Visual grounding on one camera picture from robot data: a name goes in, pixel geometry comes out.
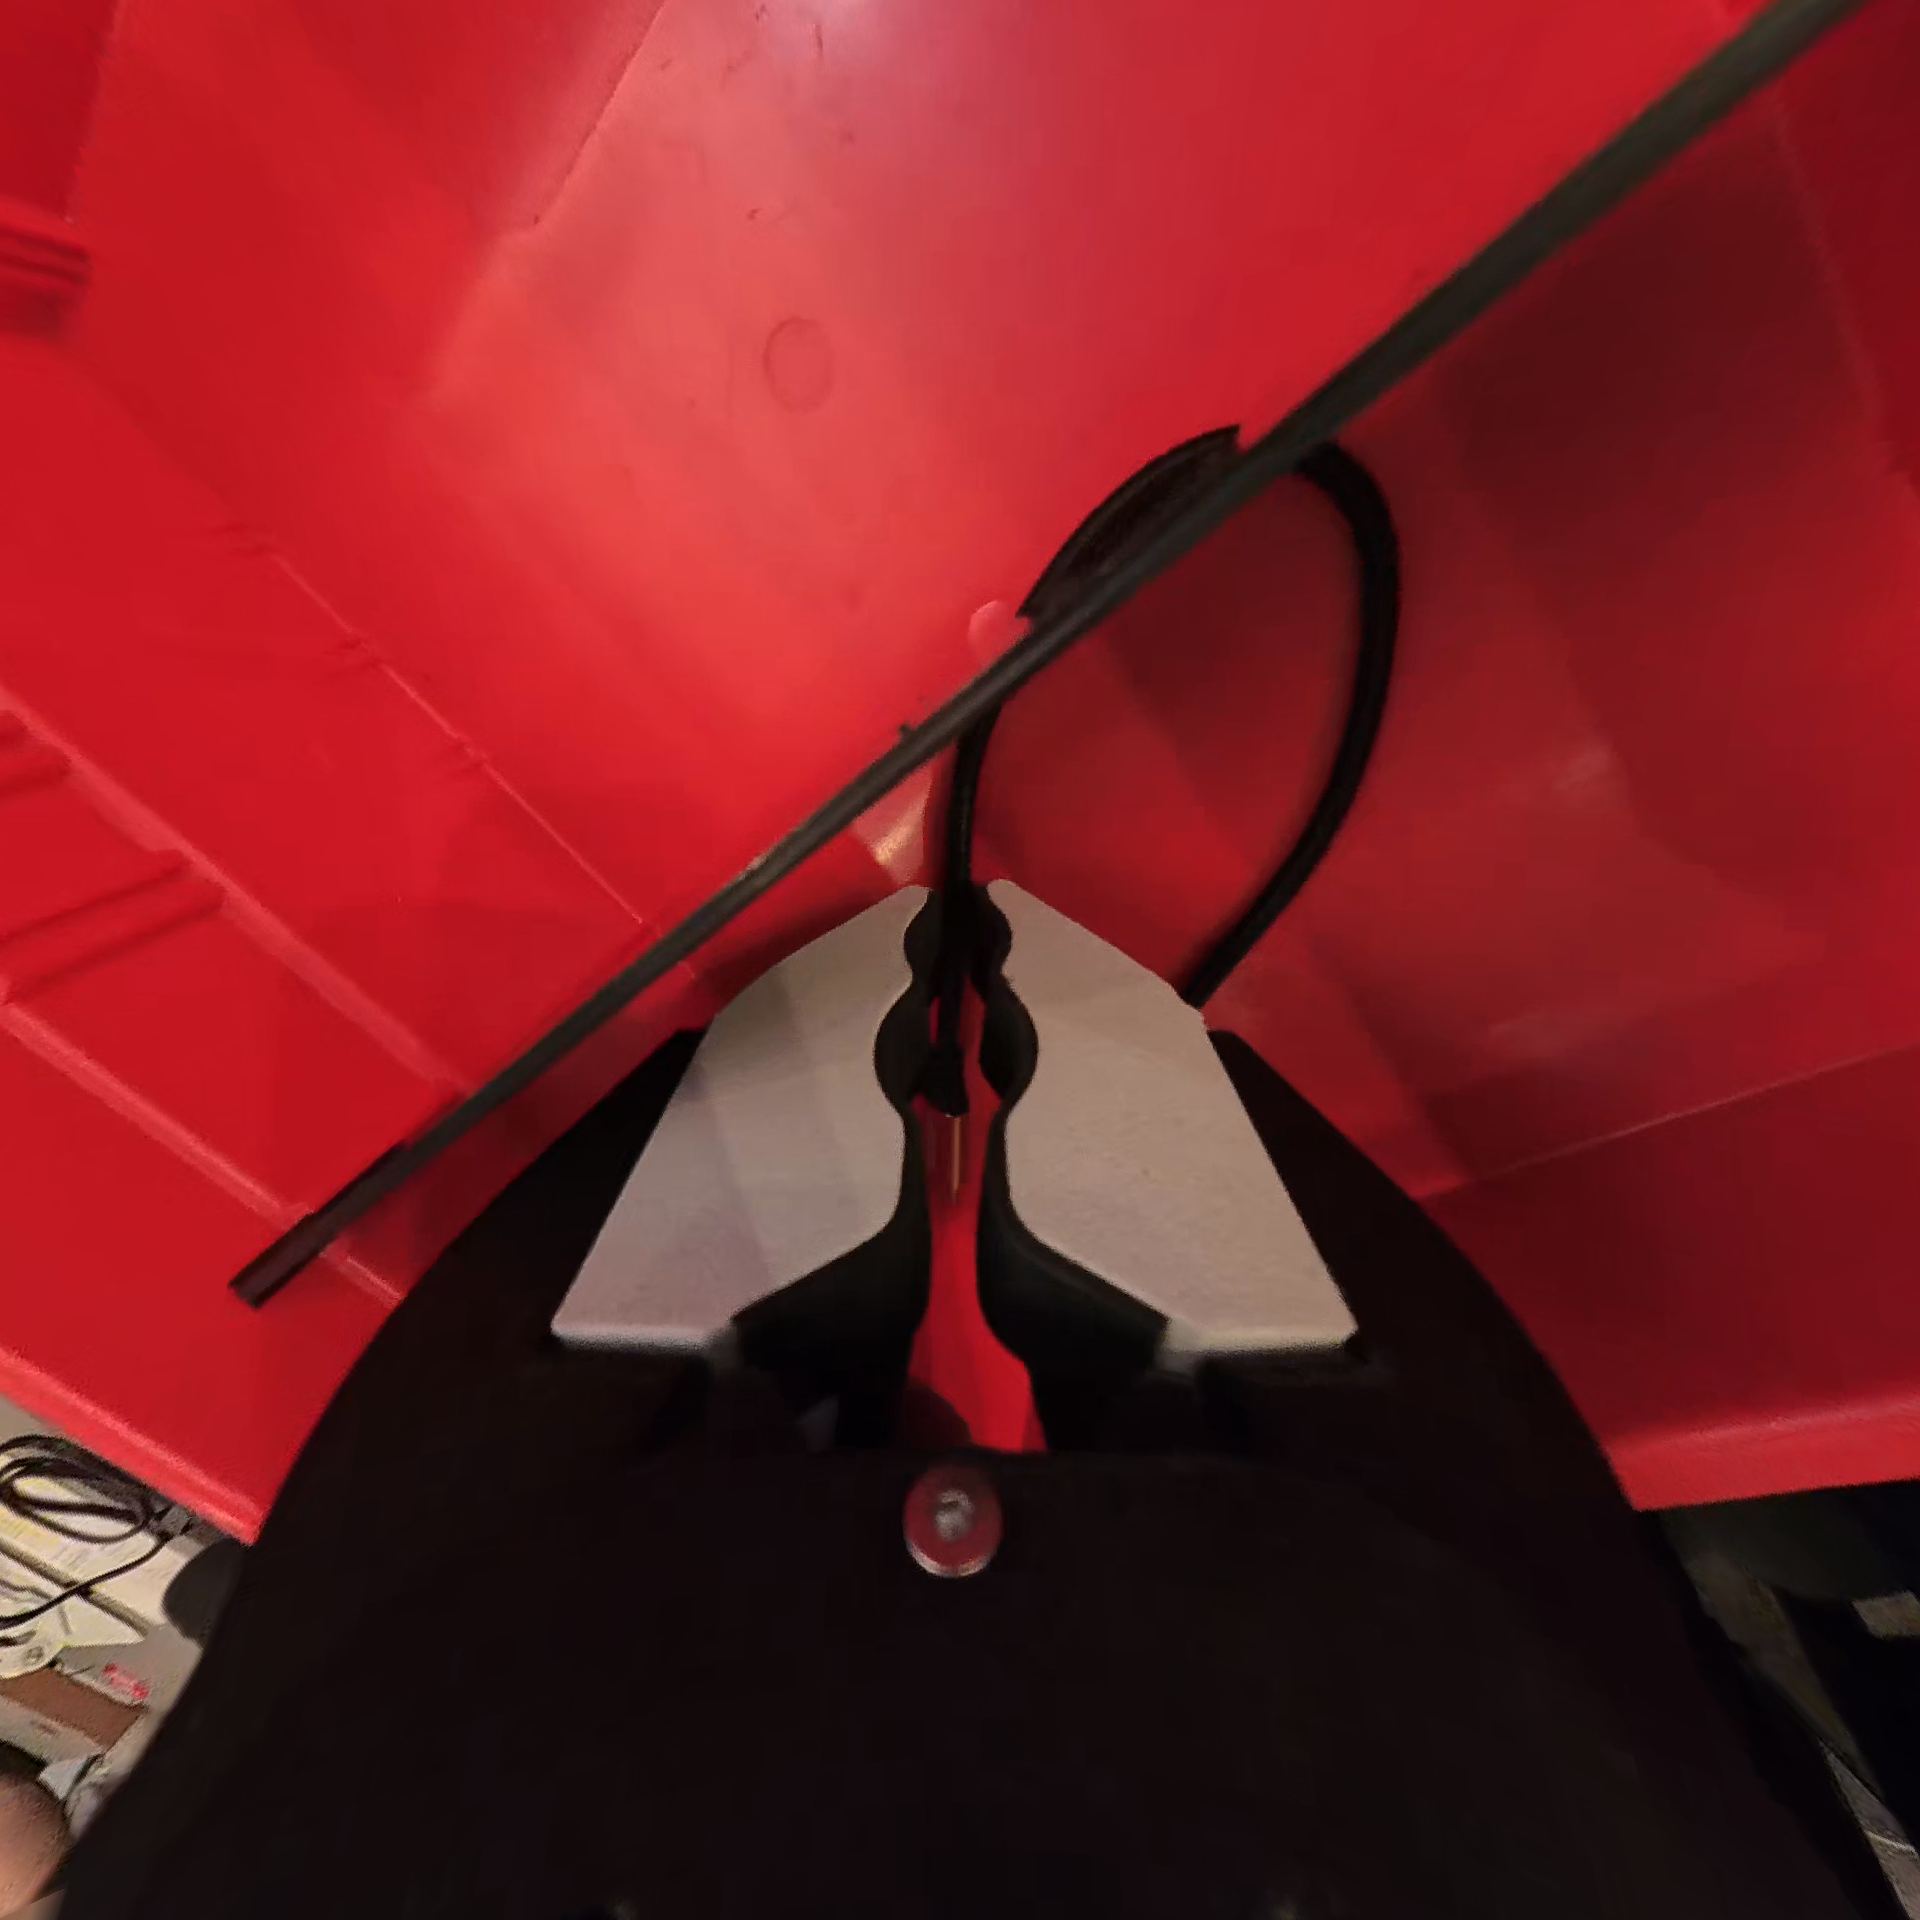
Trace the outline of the red plastic bin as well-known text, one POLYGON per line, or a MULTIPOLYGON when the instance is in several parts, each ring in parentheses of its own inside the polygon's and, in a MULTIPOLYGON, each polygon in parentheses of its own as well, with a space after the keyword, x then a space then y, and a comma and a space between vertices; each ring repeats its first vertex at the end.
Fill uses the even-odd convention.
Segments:
MULTIPOLYGON (((5 1391, 253 1533, 380 1318, 902 781, 231 1277, 1789 4, 5 4, 5 1391)), ((1335 435, 1382 732, 1211 998, 1643 1506, 1916 1476, 1916 4, 1335 435)))

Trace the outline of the black usb-c cable orange plug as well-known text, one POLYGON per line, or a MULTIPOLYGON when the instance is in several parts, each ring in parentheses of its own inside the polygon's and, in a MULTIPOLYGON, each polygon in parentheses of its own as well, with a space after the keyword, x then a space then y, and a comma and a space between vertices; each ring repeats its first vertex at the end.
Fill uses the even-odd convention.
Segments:
MULTIPOLYGON (((1020 615, 1038 621, 1064 610, 1078 593, 1110 581, 1205 479, 1223 476, 1236 459, 1228 427, 1159 455, 1072 532, 1022 602, 1020 615)), ((1205 1006, 1229 980, 1330 853, 1374 761, 1399 651, 1400 539, 1379 479, 1335 442, 1310 447, 1286 476, 1330 505, 1350 542, 1358 618, 1350 698, 1327 775, 1302 827, 1236 921, 1190 964, 1180 988, 1189 1006, 1205 1006)), ((1000 705, 991 705, 960 734, 943 806, 941 949, 919 1098, 943 1122, 943 1183, 954 1202, 966 1183, 968 1156, 968 998, 984 996, 978 980, 989 954, 988 898, 973 875, 975 802, 999 717, 1000 705)))

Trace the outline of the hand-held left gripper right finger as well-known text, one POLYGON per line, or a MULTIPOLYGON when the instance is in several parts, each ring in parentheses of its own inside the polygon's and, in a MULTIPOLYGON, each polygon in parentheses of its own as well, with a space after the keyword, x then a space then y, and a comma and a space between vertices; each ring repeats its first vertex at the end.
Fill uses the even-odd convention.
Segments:
POLYGON ((1093 1449, 1139 1388, 1220 1362, 1343 1362, 1356 1315, 1199 1012, 1011 881, 975 911, 975 1299, 1044 1445, 1093 1449))

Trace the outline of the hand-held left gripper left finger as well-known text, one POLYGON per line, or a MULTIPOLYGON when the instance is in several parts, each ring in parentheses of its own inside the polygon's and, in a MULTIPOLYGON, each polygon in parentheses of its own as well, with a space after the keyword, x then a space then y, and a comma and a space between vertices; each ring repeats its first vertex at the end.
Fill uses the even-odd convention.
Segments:
POLYGON ((943 926, 920 885, 762 974, 706 1027, 551 1332, 767 1375, 844 1443, 895 1433, 927 1307, 920 1122, 943 926))

